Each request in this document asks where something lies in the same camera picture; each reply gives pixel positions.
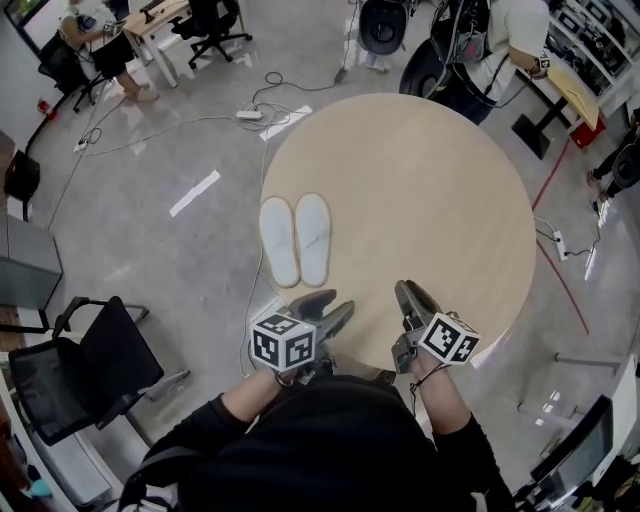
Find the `chair leg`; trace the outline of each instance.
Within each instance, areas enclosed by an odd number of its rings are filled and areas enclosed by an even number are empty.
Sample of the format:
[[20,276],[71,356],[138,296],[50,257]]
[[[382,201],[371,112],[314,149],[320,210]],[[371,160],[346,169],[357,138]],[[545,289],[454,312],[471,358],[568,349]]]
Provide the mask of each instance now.
[[202,56],[202,54],[204,52],[206,52],[209,48],[211,48],[212,46],[215,46],[215,43],[213,43],[211,40],[207,39],[206,41],[200,41],[200,43],[192,44],[191,47],[193,48],[194,46],[199,46],[199,45],[202,45],[202,48],[197,50],[195,52],[195,54],[193,55],[193,57],[191,57],[191,59],[189,59],[189,67],[191,69],[195,69],[196,68],[196,60],[198,60]]
[[230,35],[227,35],[227,36],[221,36],[221,37],[218,38],[218,41],[219,42],[230,41],[231,39],[241,39],[241,38],[244,38],[247,41],[251,41],[253,39],[253,36],[250,35],[250,34],[245,34],[243,32],[241,34],[230,34]]
[[212,46],[222,54],[222,56],[225,58],[227,62],[231,62],[233,60],[233,57],[231,57],[230,55],[227,54],[227,52],[224,51],[222,46],[220,46],[220,43],[217,43],[217,42],[213,43]]

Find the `white t-shirt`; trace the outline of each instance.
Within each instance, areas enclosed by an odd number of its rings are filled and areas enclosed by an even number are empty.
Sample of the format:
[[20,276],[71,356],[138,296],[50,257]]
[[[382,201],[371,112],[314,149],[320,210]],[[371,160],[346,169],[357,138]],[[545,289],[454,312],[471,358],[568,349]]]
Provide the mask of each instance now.
[[[487,32],[491,55],[480,62],[464,65],[469,78],[484,93],[500,61],[509,53],[509,46],[538,57],[542,53],[548,30],[549,8],[543,0],[491,1]],[[507,57],[489,91],[489,98],[498,101],[507,90],[515,72],[516,66]]]
[[[116,23],[116,17],[100,0],[83,0],[77,5],[70,5],[62,15],[61,21],[69,17],[77,18],[79,15],[86,16],[86,19],[92,18],[95,20],[95,23],[91,28],[85,29],[87,32],[102,30],[106,23],[112,23],[114,25]],[[64,32],[60,30],[60,33],[64,39]],[[112,40],[112,37],[105,34],[104,37],[91,41],[91,43],[87,44],[87,47],[89,48],[89,51],[95,52]]]

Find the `computer monitor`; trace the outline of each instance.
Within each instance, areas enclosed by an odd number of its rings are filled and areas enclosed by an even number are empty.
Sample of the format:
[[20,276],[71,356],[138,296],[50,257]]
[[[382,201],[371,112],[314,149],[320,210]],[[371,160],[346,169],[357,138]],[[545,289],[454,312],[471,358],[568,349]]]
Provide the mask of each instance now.
[[602,395],[578,426],[531,472],[552,506],[595,471],[613,446],[613,405]]

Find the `gray concrete floor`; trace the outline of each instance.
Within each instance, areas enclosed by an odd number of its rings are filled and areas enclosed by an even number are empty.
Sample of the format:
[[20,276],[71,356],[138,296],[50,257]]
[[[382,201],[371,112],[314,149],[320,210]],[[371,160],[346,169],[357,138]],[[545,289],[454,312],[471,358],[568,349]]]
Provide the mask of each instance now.
[[[295,4],[248,0],[244,14],[254,41],[238,43],[237,62],[227,64],[214,53],[192,72],[186,65],[188,45],[180,42],[171,47],[167,55],[179,75],[178,87],[169,88],[154,64],[139,69],[136,77],[153,82],[161,98],[151,105],[125,102],[116,108],[101,124],[102,138],[88,153],[121,146],[179,121],[233,115],[265,85],[263,76],[270,70],[307,87],[331,84],[344,55],[345,23],[348,27],[352,9],[343,0]],[[339,86],[314,93],[284,86],[261,98],[293,109],[309,105],[317,111],[357,94],[395,92],[409,56],[428,35],[430,12],[430,6],[422,5],[411,20],[407,51],[388,59],[388,74],[365,68],[353,46],[355,66]],[[506,97],[519,87],[514,80]],[[94,121],[120,99],[117,86],[106,90]],[[545,109],[533,92],[525,90],[482,125],[514,163],[532,203],[563,151],[566,130],[558,121],[548,127],[551,147],[539,161],[510,126],[521,113],[538,119]],[[257,134],[229,121],[184,124],[136,146],[87,156],[69,181],[78,159],[72,148],[90,115],[88,107],[78,115],[64,110],[33,149],[42,164],[42,182],[33,200],[37,225],[51,223],[64,192],[51,231],[65,276],[48,313],[50,318],[59,314],[74,295],[119,295],[151,309],[143,334],[161,364],[167,372],[184,368],[193,372],[175,396],[134,409],[155,439],[242,379],[238,348],[258,264],[256,219],[264,146]],[[290,131],[270,140],[267,163]],[[594,193],[584,174],[610,149],[606,136],[586,152],[569,143],[537,204],[536,215],[562,230],[570,250],[589,248],[596,237],[597,217],[590,207]],[[170,208],[213,170],[221,178],[172,218]],[[576,405],[588,408],[613,379],[608,370],[554,364],[553,354],[584,349],[625,355],[631,348],[640,310],[634,233],[628,216],[613,202],[588,276],[586,256],[560,264],[552,243],[540,237],[585,325],[538,248],[531,291],[508,335],[479,368],[467,365],[452,372],[512,488],[527,480],[554,433],[549,425],[537,426],[516,412],[522,397],[541,407],[560,391],[556,411],[568,413]],[[260,276],[250,317],[276,298],[267,278]],[[74,328],[88,321],[81,318]],[[398,379],[403,393],[407,386],[408,379]]]

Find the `round wooden table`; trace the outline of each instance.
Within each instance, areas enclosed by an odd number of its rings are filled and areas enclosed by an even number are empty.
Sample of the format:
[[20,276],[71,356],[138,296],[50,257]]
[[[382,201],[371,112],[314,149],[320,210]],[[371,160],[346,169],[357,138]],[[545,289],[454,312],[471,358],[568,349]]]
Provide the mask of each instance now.
[[[394,294],[412,279],[443,311],[457,311],[481,335],[475,353],[518,315],[535,265],[535,230],[518,173],[482,130],[413,96],[368,94],[302,121],[276,153],[262,200],[295,211],[308,193],[331,209],[332,306],[354,300],[354,317],[332,349],[394,369],[403,332]],[[280,290],[291,300],[313,291]]]

